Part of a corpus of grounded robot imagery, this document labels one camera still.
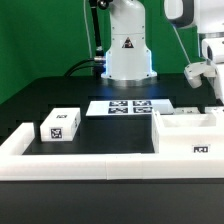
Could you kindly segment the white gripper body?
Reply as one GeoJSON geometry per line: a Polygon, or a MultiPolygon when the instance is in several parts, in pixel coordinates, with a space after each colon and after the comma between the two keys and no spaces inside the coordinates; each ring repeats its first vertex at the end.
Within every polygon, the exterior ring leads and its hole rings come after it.
{"type": "Polygon", "coordinates": [[[202,55],[211,70],[206,73],[217,99],[224,102],[224,37],[202,40],[202,55]]]}

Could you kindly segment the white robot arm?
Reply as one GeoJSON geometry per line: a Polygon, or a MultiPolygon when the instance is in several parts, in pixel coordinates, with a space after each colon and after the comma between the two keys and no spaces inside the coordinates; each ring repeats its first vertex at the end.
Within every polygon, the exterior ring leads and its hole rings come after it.
{"type": "MultiPolygon", "coordinates": [[[[102,78],[118,86],[142,84],[157,73],[145,42],[145,8],[138,0],[109,4],[111,46],[102,78]]],[[[175,29],[196,27],[202,62],[185,67],[193,88],[208,78],[217,99],[224,102],[224,0],[164,0],[165,18],[175,29]]]]}

